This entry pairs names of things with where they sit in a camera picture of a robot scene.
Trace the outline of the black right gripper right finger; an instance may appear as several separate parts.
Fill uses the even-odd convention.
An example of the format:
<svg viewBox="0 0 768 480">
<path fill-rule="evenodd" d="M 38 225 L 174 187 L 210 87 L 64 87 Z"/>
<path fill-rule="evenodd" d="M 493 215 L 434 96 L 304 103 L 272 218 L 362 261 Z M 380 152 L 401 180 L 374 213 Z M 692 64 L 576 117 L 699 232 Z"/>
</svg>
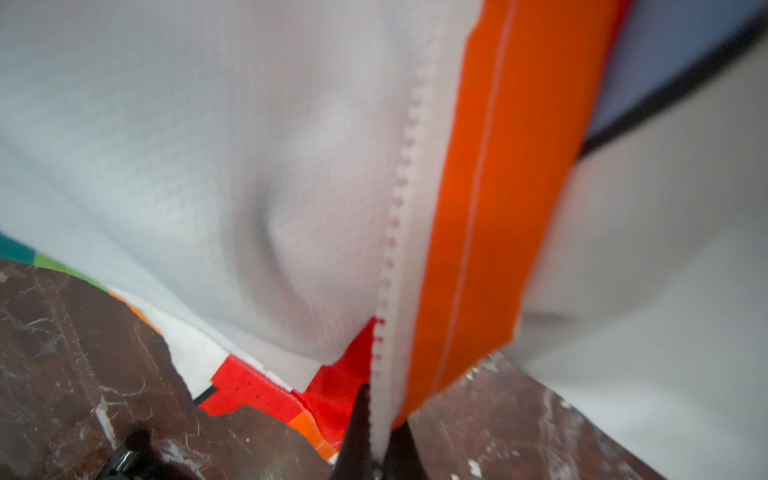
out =
<svg viewBox="0 0 768 480">
<path fill-rule="evenodd" d="M 408 422 L 392 432 L 383 464 L 386 480 L 428 480 Z"/>
</svg>

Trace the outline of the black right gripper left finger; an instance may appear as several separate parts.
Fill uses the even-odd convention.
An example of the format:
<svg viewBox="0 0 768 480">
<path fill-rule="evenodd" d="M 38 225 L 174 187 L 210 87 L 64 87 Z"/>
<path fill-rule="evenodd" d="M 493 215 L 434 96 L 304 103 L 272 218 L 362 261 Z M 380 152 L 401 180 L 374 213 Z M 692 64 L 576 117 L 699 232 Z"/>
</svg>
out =
<svg viewBox="0 0 768 480">
<path fill-rule="evenodd" d="M 370 451 L 370 387 L 360 387 L 331 480 L 371 480 L 373 460 Z"/>
</svg>

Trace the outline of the white colourful children's jacket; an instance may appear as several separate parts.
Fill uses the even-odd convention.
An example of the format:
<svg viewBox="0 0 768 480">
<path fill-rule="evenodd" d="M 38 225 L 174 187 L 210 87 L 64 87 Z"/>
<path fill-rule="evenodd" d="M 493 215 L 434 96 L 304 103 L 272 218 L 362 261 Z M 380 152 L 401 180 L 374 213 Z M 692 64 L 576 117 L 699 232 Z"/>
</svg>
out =
<svg viewBox="0 0 768 480">
<path fill-rule="evenodd" d="M 5 1 L 1 254 L 339 462 L 511 359 L 670 479 L 767 475 L 763 1 Z"/>
</svg>

